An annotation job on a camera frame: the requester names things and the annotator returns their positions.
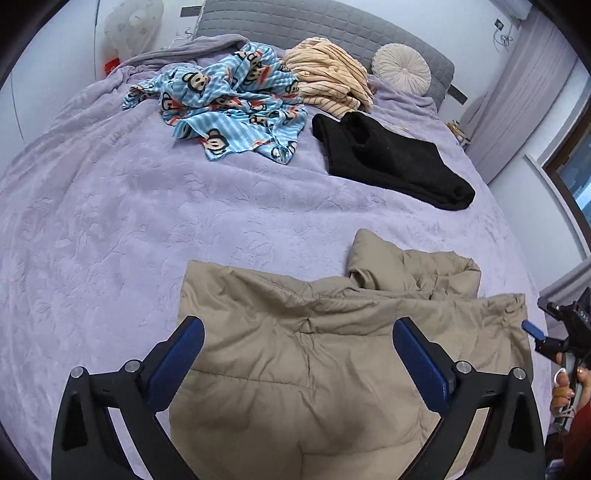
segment red sleeve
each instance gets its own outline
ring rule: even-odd
[[[579,410],[573,419],[570,433],[563,437],[564,463],[566,468],[572,467],[578,460],[583,449],[591,440],[591,404]]]

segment electrical cord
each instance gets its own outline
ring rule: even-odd
[[[507,50],[509,50],[509,44],[513,41],[513,37],[511,37],[512,30],[513,30],[513,22],[511,22],[511,26],[509,28],[509,33],[507,35],[501,35],[497,39],[496,35],[497,35],[497,33],[499,33],[501,31],[499,28],[497,28],[495,30],[494,35],[492,36],[492,39],[495,41],[496,44],[501,45],[501,46],[505,47]]]

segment round white pillow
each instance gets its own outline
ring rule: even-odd
[[[396,90],[423,96],[431,85],[431,70],[421,54],[401,43],[381,47],[372,60],[375,76]]]

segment bed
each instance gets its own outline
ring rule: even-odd
[[[200,145],[171,137],[154,102],[121,111],[129,84],[154,75],[146,65],[131,62],[90,85],[0,180],[0,420],[40,479],[50,477],[54,421],[70,370],[119,369],[166,338],[193,259],[315,280],[343,275],[356,231],[367,228],[403,249],[473,258],[483,272],[479,296],[525,293],[530,320],[545,330],[516,239],[437,117],[453,77],[444,55],[332,0],[209,0],[199,34],[241,34],[278,48],[319,35],[366,66],[383,44],[415,48],[433,75],[427,95],[378,92],[372,114],[388,128],[404,123],[417,138],[436,143],[447,166],[473,186],[475,200],[449,212],[329,176],[311,133],[318,112],[312,107],[289,165],[255,153],[209,162]],[[550,366],[536,354],[533,360],[546,431]],[[167,428],[166,412],[160,420]],[[124,429],[123,436],[145,478]]]

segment metal screw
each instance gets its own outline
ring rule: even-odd
[[[523,380],[526,377],[525,371],[522,368],[516,368],[513,370],[513,375],[519,380]]]
[[[133,374],[139,370],[140,363],[137,360],[130,360],[125,364],[125,371]]]
[[[459,372],[462,372],[463,374],[467,374],[472,370],[472,366],[464,360],[456,363],[456,368]]]
[[[70,372],[70,376],[72,378],[80,378],[84,373],[84,369],[82,367],[74,367]]]

